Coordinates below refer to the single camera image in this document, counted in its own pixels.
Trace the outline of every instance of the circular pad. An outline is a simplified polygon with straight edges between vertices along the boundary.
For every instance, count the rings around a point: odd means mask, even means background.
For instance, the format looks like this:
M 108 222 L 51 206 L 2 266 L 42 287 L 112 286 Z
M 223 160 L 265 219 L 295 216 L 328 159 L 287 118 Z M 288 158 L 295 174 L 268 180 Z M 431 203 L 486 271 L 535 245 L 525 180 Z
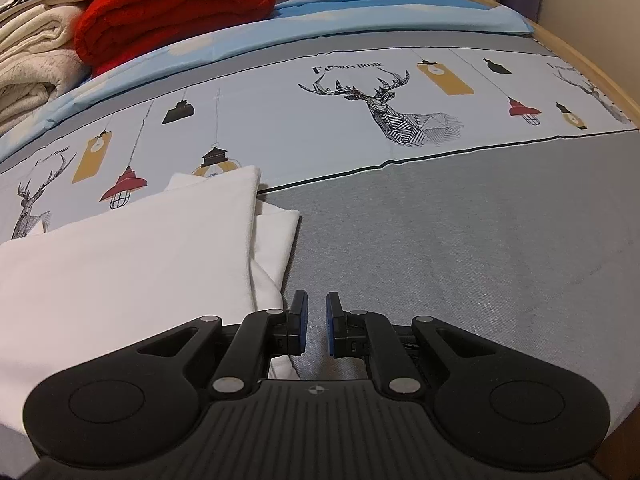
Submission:
M 522 424 L 543 424 L 564 410 L 564 399 L 555 389 L 533 381 L 511 381 L 491 392 L 491 406 L 498 415 Z
M 144 402 L 145 395 L 135 384 L 106 380 L 76 390 L 69 399 L 69 408 L 82 420 L 104 424 L 129 418 Z

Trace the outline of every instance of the gray bedsheet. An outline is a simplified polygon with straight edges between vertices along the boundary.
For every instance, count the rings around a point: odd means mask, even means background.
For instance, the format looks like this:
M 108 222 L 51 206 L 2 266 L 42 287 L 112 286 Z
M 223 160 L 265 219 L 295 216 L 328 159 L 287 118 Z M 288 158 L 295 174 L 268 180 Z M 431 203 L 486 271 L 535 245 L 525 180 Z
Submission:
M 269 193 L 302 220 L 285 295 L 306 288 L 302 378 L 327 355 L 324 297 L 396 324 L 430 314 L 577 372 L 612 427 L 640 400 L 640 136 L 560 139 L 389 165 Z
M 0 424 L 0 474 L 16 478 L 27 471 L 37 459 L 25 435 Z

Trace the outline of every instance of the metal screw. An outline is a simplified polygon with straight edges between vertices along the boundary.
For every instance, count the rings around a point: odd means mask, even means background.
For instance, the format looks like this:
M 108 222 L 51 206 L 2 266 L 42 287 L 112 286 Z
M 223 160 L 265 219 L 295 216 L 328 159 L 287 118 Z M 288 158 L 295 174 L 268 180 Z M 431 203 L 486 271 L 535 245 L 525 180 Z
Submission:
M 234 394 L 244 388 L 244 381 L 237 377 L 220 377 L 213 381 L 213 389 L 221 394 Z
M 396 394 L 414 394 L 420 389 L 420 383 L 411 377 L 398 377 L 389 383 L 389 389 Z

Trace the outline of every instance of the bed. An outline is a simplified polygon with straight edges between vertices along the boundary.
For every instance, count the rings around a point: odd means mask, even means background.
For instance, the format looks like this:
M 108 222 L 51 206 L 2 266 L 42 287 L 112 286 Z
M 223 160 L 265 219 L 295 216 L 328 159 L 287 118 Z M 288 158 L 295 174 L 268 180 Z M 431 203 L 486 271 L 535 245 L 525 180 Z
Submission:
M 326 352 L 337 290 L 346 310 L 430 314 L 584 375 L 615 428 L 640 400 L 637 111 L 540 34 L 478 0 L 278 0 L 270 20 L 133 60 L 0 137 L 0 242 L 177 172 L 256 165 L 259 197 L 302 216 L 283 291 L 310 298 L 301 378 L 365 375 Z M 0 472 L 17 475 L 33 450 L 0 422 Z

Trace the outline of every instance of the folded white sheet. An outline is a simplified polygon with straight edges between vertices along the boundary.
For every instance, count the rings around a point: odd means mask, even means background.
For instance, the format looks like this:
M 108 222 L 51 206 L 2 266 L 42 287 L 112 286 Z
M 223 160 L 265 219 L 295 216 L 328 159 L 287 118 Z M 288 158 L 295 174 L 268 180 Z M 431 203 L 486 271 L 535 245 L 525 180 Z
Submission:
M 254 167 L 195 178 L 0 246 L 1 424 L 24 431 L 28 393 L 64 368 L 199 316 L 282 307 L 298 213 L 256 207 Z
M 50 52 L 19 52 L 0 62 L 0 136 L 88 73 L 69 44 Z
M 39 4 L 0 24 L 0 62 L 17 54 L 37 54 L 61 47 L 73 39 L 78 5 Z

